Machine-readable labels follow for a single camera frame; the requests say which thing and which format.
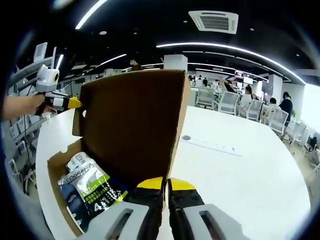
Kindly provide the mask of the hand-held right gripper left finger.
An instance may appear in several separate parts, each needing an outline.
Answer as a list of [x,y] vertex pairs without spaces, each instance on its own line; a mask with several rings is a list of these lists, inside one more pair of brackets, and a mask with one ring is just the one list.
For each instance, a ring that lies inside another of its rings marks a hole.
[[83,240],[155,240],[162,224],[166,180],[163,177],[139,183],[126,200],[95,217]]

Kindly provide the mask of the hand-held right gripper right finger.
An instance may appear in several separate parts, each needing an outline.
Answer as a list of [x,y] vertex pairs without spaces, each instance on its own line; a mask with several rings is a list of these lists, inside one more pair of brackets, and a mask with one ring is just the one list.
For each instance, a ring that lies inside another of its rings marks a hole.
[[247,240],[242,225],[214,204],[204,203],[195,186],[167,181],[169,225],[175,240]]

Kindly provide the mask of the person's left hand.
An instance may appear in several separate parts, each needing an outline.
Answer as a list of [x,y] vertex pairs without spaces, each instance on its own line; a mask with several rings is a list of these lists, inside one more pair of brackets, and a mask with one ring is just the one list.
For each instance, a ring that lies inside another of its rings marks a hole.
[[48,105],[46,97],[43,93],[38,93],[30,97],[30,109],[28,114],[40,116],[42,114],[56,114],[57,110]]

